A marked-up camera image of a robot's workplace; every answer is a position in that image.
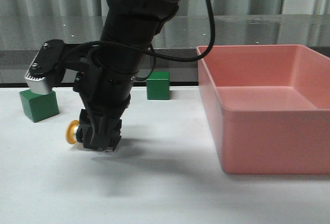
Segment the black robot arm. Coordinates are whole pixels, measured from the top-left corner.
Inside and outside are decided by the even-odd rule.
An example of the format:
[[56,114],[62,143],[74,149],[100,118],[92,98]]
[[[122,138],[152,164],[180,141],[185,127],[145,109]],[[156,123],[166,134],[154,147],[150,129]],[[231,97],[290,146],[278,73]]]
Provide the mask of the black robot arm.
[[[87,149],[116,148],[121,139],[121,116],[143,57],[153,53],[152,40],[173,18],[180,0],[106,0],[109,11],[99,41],[87,44],[87,67],[79,70],[74,91],[84,108],[76,140]],[[210,0],[205,0],[210,27],[210,52],[215,22]]]

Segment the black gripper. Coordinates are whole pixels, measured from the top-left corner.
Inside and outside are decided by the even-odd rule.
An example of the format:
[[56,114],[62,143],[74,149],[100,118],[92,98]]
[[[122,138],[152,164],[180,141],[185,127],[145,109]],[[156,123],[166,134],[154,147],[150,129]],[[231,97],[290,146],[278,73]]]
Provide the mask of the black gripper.
[[72,62],[81,80],[74,83],[85,109],[81,109],[78,142],[84,148],[115,151],[121,139],[122,116],[138,73],[138,53],[133,51],[89,51]]

